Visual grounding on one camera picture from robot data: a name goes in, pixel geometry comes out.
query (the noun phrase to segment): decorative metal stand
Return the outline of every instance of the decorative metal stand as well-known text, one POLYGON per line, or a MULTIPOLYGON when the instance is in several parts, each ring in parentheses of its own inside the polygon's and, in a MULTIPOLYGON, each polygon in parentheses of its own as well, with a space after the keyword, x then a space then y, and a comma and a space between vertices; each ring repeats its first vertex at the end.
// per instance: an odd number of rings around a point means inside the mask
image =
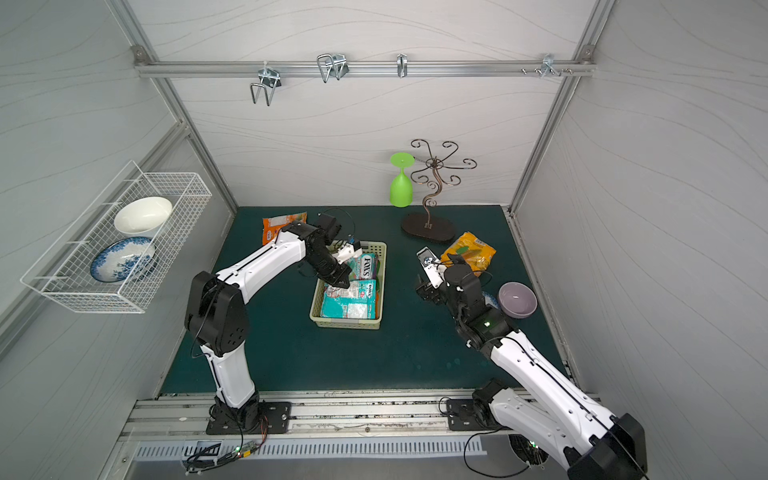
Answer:
POLYGON ((440 170, 443 168, 448 168, 449 170, 472 170, 478 166, 478 163, 471 158, 465 158, 462 161, 464 166, 447 167, 445 165, 445 161, 448 160, 454 153, 456 153, 456 151, 458 151, 458 145, 456 142, 442 142, 442 146, 444 148, 453 148, 453 151, 442 160, 432 154, 432 149, 430 148, 428 141, 417 138, 411 142, 411 146, 414 148, 420 148, 423 144, 427 146, 429 159, 421 160, 414 157, 416 160, 424 163, 426 166, 421 170, 417 170, 411 173, 411 180, 420 185, 427 184, 427 187, 433 189, 434 192, 426 195, 424 200, 422 200, 422 206, 424 207, 424 210, 426 210, 426 214, 410 214, 402 220, 400 227, 404 232, 406 232, 408 235, 411 235, 412 237, 424 238, 436 243, 450 243, 451 240, 453 240, 453 238, 456 236, 456 228, 453 226, 453 223, 451 223, 450 220, 446 220, 445 218, 441 217, 433 217, 432 212, 429 211, 429 208, 437 206, 437 200, 435 200, 435 197, 440 195, 443 185, 450 185, 455 187, 462 182, 462 179, 458 175, 451 175, 446 181, 440 176, 440 170), (434 180, 430 179, 429 176, 425 174, 421 174, 418 177, 415 176, 416 174, 419 174, 425 170, 430 170, 434 180))

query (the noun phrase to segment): candy package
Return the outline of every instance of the candy package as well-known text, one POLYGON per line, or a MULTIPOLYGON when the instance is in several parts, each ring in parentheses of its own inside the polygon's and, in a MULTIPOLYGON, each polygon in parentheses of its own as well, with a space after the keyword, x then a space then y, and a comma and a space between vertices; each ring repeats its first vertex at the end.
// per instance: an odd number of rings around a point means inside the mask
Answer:
POLYGON ((353 280, 349 288, 328 286, 320 316, 326 318, 376 318, 376 281, 353 280))
POLYGON ((374 280, 379 271, 379 261, 375 253, 364 253, 357 258, 350 258, 346 263, 352 268, 350 280, 374 280))

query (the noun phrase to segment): floor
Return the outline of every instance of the floor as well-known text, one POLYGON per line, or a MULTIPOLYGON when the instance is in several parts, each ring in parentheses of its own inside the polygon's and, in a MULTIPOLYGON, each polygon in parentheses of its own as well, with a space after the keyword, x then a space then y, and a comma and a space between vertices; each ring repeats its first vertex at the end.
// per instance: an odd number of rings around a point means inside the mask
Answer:
MULTIPOLYGON (((242 260, 261 247, 262 218, 307 211, 310 221, 323 207, 243 207, 214 271, 242 260)), ((316 279, 295 267, 284 270, 248 304, 251 320, 246 353, 259 390, 475 388, 497 377, 517 382, 468 349, 454 330, 445 306, 422 301, 414 291, 422 269, 416 252, 427 243, 407 237, 400 220, 421 207, 344 207, 354 220, 355 237, 387 244, 381 329, 324 329, 309 318, 316 279)), ((459 233, 470 231, 497 250, 484 290, 496 294, 506 282, 528 284, 520 255, 499 206, 445 206, 436 215, 450 219, 459 233)), ((332 210, 350 232, 349 217, 332 210)), ((435 253, 444 247, 429 245, 435 253)), ((554 340, 540 310, 518 325, 539 351, 562 369, 554 340)), ((213 392, 205 358, 190 357, 191 334, 184 337, 161 393, 213 392)))

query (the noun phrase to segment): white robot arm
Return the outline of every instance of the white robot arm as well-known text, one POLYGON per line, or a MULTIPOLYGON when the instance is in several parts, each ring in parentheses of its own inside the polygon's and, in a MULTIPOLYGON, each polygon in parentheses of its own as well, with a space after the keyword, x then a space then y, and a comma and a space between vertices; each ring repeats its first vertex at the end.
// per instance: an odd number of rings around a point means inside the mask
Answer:
POLYGON ((480 280, 461 256, 446 266, 427 248, 417 257, 428 277, 419 279, 424 300, 445 303, 466 346, 480 350, 537 400, 527 402, 492 380, 476 390, 481 424, 507 427, 547 452, 573 480, 637 480, 647 471, 645 436, 631 415, 620 419, 557 370, 514 320, 487 305, 480 280))
POLYGON ((319 278, 348 288, 351 269, 345 262, 359 257, 362 250, 359 241, 352 240, 331 254, 326 246, 340 229, 336 219, 325 214, 316 225, 292 222, 240 262, 215 275, 200 272, 192 281, 184 325, 208 360, 216 382, 217 406, 232 412, 244 431, 251 430, 259 418, 259 395, 245 358, 250 330, 245 305, 278 273, 305 259, 319 278))

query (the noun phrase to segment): orange snack bag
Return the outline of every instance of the orange snack bag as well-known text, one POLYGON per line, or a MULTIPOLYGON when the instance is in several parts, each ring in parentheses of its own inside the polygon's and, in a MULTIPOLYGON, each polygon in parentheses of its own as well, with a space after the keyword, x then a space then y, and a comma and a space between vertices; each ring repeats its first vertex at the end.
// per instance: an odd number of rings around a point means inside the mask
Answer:
POLYGON ((281 228, 285 227, 288 223, 295 220, 301 220, 306 222, 306 212, 300 214, 280 215, 279 217, 263 218, 264 222, 264 234, 261 236, 261 244, 267 245, 269 242, 277 237, 277 232, 281 228))
POLYGON ((496 249, 481 241, 469 232, 464 232, 448 249, 440 256, 443 263, 448 263, 450 259, 448 254, 453 253, 461 255, 467 261, 469 266, 475 270, 485 270, 491 264, 491 258, 496 253, 496 249))

